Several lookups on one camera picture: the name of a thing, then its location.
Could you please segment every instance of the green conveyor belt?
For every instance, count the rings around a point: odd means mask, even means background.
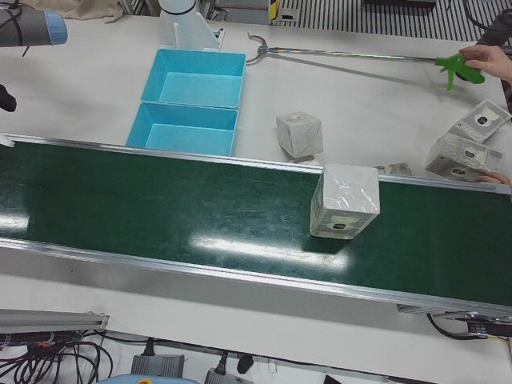
[[[380,183],[352,241],[309,236],[317,174],[18,142],[0,237],[512,306],[510,196]]]

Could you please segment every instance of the blue tray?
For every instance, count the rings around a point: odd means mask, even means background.
[[[245,68],[244,54],[160,49],[142,100],[236,109]]]
[[[231,156],[238,112],[143,102],[127,146]]]

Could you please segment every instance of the person's arm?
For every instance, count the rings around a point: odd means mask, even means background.
[[[460,53],[466,58],[467,66],[484,70],[512,85],[512,60],[499,46],[468,46]]]

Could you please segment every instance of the white table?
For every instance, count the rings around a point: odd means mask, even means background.
[[[1,131],[123,144],[159,47],[158,20],[115,24],[68,21],[64,46],[2,49],[2,82],[18,110],[1,113]],[[448,56],[459,42],[226,25],[223,50],[252,55],[246,32],[272,46],[376,54]],[[435,139],[484,98],[504,106],[501,86],[474,86],[424,64],[296,57],[337,70],[265,58],[247,68],[235,155],[286,161],[275,116],[304,110],[324,126],[321,162],[372,166],[408,162],[423,173]],[[507,124],[492,139],[512,147]],[[512,174],[506,158],[504,172]],[[0,250],[0,307],[95,311],[110,328],[135,334],[242,350],[447,384],[512,380],[506,347],[493,341],[455,342],[425,317],[393,305],[303,293],[240,282],[164,274],[130,267],[29,257]],[[443,323],[444,326],[455,326]]]

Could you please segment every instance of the green grabber handle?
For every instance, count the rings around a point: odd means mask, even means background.
[[[454,88],[454,74],[458,74],[473,84],[482,84],[486,80],[480,70],[466,65],[466,58],[463,54],[454,54],[448,58],[436,58],[434,64],[443,67],[441,72],[448,71],[448,91],[452,91]]]

